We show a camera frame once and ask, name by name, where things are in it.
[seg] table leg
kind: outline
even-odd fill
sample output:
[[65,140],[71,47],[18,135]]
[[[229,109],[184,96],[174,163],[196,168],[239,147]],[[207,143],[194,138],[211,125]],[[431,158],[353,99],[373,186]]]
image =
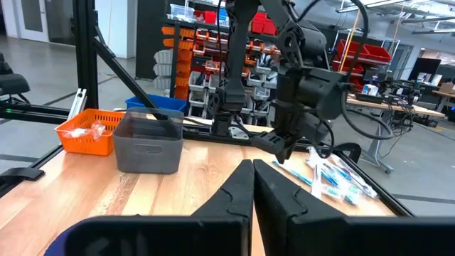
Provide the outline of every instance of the table leg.
[[[392,116],[392,111],[385,110],[384,115],[382,116],[382,120],[385,123],[387,123],[387,121],[389,120],[389,118],[391,116]],[[381,135],[381,134],[385,134],[385,133],[387,133],[385,131],[385,129],[381,125],[379,125],[378,129],[376,130],[376,135]],[[374,139],[371,142],[370,148],[367,151],[362,149],[361,158],[364,161],[367,161],[374,166],[384,168],[385,173],[390,174],[392,171],[394,171],[394,169],[390,165],[384,163],[382,160],[379,160],[379,158],[380,158],[379,150],[381,148],[381,145],[382,145],[382,140]]]
[[449,101],[449,97],[443,96],[441,103],[439,103],[437,111],[440,113],[442,109],[446,106],[447,102]]

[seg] concrete floor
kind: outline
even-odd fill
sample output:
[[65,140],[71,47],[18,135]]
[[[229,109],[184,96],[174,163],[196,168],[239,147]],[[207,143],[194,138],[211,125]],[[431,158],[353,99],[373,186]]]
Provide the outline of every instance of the concrete floor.
[[[22,74],[31,91],[25,96],[37,105],[70,108],[77,89],[75,49],[26,40],[0,37],[0,49],[14,72]],[[134,59],[119,60],[134,77]],[[125,107],[132,93],[113,72],[98,61],[100,108]],[[150,82],[139,81],[148,93],[161,94]],[[370,133],[375,124],[352,116]],[[0,119],[0,172],[11,167],[28,166],[59,143],[55,125]],[[367,149],[370,139],[354,132],[344,121],[333,121],[336,143],[356,142]],[[399,198],[417,215],[455,215],[455,124],[441,120],[436,128],[415,125],[385,158],[395,172],[388,175],[367,162],[358,165],[379,184]],[[386,154],[396,139],[383,143],[380,153]]]

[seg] wooden tabletop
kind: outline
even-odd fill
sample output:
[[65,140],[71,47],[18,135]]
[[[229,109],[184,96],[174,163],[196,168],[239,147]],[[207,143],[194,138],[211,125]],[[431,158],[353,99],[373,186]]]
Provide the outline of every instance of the wooden tabletop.
[[[312,178],[307,157],[307,153],[294,152],[287,164]],[[126,174],[117,169],[114,152],[92,156],[62,151],[41,168],[44,177],[23,181],[0,198],[0,255],[42,255],[65,229],[92,216],[190,215],[243,159],[271,163],[275,158],[253,147],[185,140],[177,173]],[[306,184],[277,170],[309,191]],[[384,203],[370,198],[359,206],[325,196],[322,201],[347,215],[393,215]],[[263,255],[256,218],[252,239],[252,254]]]
[[440,92],[440,91],[432,91],[433,93],[436,93],[437,95],[441,95],[441,96],[446,96],[446,97],[455,97],[455,95],[453,94],[450,94],[450,93],[447,93],[447,92]]
[[[378,108],[378,109],[382,109],[382,110],[389,109],[389,105],[385,104],[385,103],[378,104],[378,103],[364,102],[364,101],[356,100],[353,98],[348,98],[348,100],[346,102],[348,104],[352,104],[352,105],[374,107],[374,108]],[[404,111],[402,107],[397,106],[397,105],[392,105],[391,108],[396,111]],[[428,114],[430,116],[435,116],[435,117],[444,117],[444,114],[433,111],[433,110],[428,110],[424,107],[413,105],[413,108],[414,108],[416,114]]]

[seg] gray plastic bin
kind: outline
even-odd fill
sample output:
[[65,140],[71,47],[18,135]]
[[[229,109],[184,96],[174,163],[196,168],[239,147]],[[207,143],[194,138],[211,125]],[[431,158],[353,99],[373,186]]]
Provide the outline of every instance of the gray plastic bin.
[[[156,120],[153,113],[168,120]],[[114,130],[117,168],[127,173],[173,174],[183,147],[183,113],[132,107]]]

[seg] desk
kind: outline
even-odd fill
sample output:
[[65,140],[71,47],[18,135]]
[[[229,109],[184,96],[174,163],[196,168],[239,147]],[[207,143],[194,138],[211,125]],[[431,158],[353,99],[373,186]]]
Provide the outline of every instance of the desk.
[[[348,98],[348,100],[346,102],[351,105],[374,107],[374,108],[382,109],[384,111],[384,114],[382,115],[382,120],[384,122],[387,122],[389,120],[389,118],[392,116],[393,111],[404,111],[403,108],[400,106],[392,105],[389,108],[389,105],[385,104],[385,103],[377,104],[377,103],[371,103],[371,102],[363,102],[363,101],[359,101],[359,100],[356,100],[353,98]],[[435,116],[435,117],[444,117],[444,114],[433,111],[433,110],[428,110],[424,107],[413,105],[413,108],[414,108],[414,111],[416,114],[425,114],[425,115]],[[385,129],[382,128],[382,126],[378,125],[378,128],[376,130],[376,135],[381,135],[381,134],[385,134],[385,133],[386,133]],[[372,164],[374,166],[382,167],[382,168],[384,168],[385,173],[391,174],[392,171],[394,171],[394,169],[390,165],[386,164],[384,161],[380,160],[379,150],[381,148],[381,145],[382,145],[382,140],[377,140],[377,139],[372,140],[368,150],[362,149],[362,155],[366,157],[366,160],[370,164]]]
[[[246,127],[257,132],[269,129]],[[294,152],[287,163],[312,178],[307,157],[307,153]],[[46,172],[43,178],[23,181],[0,198],[1,255],[42,255],[65,229],[92,216],[190,215],[243,159],[270,163],[275,158],[253,147],[185,140],[178,172],[156,175],[118,171],[114,152],[103,157],[62,151],[41,168]],[[278,171],[309,191],[306,184]],[[358,207],[325,196],[322,200],[347,215],[394,215],[380,200],[365,198]],[[252,254],[264,254],[256,218]]]
[[450,99],[454,98],[455,95],[450,94],[450,93],[436,91],[436,90],[433,91],[433,93],[441,96],[441,98],[442,98],[441,103],[438,104],[438,108],[437,108],[438,112],[441,112],[445,106],[455,107],[454,103],[450,103]]

